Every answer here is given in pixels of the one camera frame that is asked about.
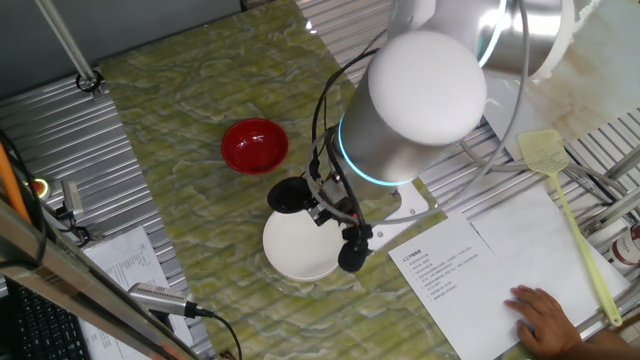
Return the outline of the person's bare hand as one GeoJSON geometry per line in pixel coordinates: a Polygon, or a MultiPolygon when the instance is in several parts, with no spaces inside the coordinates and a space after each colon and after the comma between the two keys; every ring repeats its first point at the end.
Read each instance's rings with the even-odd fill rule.
{"type": "Polygon", "coordinates": [[[584,342],[561,305],[542,289],[518,286],[510,289],[515,300],[505,305],[524,318],[517,323],[517,336],[541,359],[563,359],[584,342]]]}

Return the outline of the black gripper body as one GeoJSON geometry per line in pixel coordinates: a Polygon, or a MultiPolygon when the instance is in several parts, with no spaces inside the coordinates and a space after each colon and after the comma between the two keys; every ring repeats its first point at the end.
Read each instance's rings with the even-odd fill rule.
{"type": "Polygon", "coordinates": [[[350,218],[356,218],[354,206],[339,177],[330,173],[315,182],[319,196],[336,211],[347,214],[350,218]]]}

